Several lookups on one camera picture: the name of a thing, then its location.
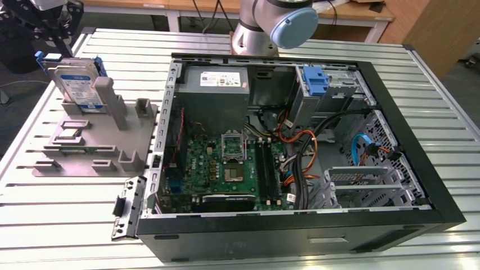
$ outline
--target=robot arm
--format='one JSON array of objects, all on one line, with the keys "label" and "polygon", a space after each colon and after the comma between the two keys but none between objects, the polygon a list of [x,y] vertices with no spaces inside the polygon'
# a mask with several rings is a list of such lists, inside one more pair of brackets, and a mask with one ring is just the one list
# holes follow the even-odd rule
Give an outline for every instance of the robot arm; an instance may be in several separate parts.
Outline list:
[{"label": "robot arm", "polygon": [[237,55],[275,56],[277,47],[292,49],[312,36],[319,25],[313,0],[243,0],[232,37]]},{"label": "robot arm", "polygon": [[83,3],[68,0],[1,0],[0,28],[11,36],[52,42],[64,57],[72,57],[64,40],[73,36],[83,16]]}]

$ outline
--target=metal bracket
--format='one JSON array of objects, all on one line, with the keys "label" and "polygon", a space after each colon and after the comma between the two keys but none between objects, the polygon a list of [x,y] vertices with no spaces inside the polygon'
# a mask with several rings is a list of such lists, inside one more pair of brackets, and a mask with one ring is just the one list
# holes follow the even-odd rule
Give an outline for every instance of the metal bracket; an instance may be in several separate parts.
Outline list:
[{"label": "metal bracket", "polygon": [[143,192],[147,179],[143,176],[125,181],[123,192],[117,197],[113,215],[112,241],[139,239],[135,235],[136,225],[141,215]]}]

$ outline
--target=table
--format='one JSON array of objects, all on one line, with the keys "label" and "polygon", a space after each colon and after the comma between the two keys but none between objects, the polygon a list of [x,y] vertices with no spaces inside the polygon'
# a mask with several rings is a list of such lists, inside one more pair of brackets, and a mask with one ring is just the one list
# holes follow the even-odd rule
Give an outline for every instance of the table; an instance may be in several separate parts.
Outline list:
[{"label": "table", "polygon": [[[229,36],[88,29],[72,51],[77,57],[99,54],[127,103],[144,97],[161,105],[171,53],[227,54]],[[381,253],[163,265],[139,240],[111,242],[112,208],[125,178],[32,176],[41,146],[64,115],[61,93],[51,83],[0,161],[1,269],[480,268],[480,132],[415,51],[400,45],[309,40],[280,55],[373,63],[467,223]]]},{"label": "table", "polygon": [[[168,18],[169,31],[180,32],[180,17],[199,17],[192,0],[84,0],[85,12],[163,15]],[[229,19],[239,19],[240,0],[221,0]],[[213,15],[216,0],[196,0],[201,17]],[[387,8],[380,13],[368,4],[349,2],[337,7],[337,25],[371,28],[365,42],[376,43],[385,27],[395,20]],[[225,18],[219,8],[216,18]],[[333,23],[333,9],[319,14],[319,24]]]}]

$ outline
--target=aluminum extrusion table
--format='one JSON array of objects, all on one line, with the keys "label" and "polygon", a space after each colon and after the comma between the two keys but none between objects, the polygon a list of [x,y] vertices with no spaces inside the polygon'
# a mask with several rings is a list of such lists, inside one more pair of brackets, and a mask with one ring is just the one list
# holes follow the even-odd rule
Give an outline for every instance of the aluminum extrusion table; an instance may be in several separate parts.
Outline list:
[{"label": "aluminum extrusion table", "polygon": [[[229,52],[225,35],[88,30],[75,55],[100,55],[125,102],[144,97],[160,105],[172,52]],[[415,51],[399,45],[312,40],[281,56],[373,63],[468,221],[381,253],[193,262],[184,267],[480,269],[480,133]],[[111,242],[113,201],[125,178],[32,176],[40,149],[64,115],[60,102],[51,83],[0,162],[0,268],[160,267],[140,240]]]}]

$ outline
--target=connector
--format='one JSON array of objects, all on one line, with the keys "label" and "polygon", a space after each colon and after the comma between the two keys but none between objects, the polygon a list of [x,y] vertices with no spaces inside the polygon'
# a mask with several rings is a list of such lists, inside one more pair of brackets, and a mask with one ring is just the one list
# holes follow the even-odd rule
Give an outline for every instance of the connector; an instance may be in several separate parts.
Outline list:
[{"label": "connector", "polygon": [[391,161],[396,161],[403,156],[401,151],[403,151],[403,148],[400,146],[393,146],[393,149],[387,154],[387,158]]},{"label": "connector", "polygon": [[379,149],[380,149],[380,143],[372,142],[369,145],[367,145],[365,153],[368,156],[379,157]]},{"label": "connector", "polygon": [[308,85],[311,96],[323,96],[328,89],[328,76],[325,76],[321,67],[304,66],[303,78]]}]

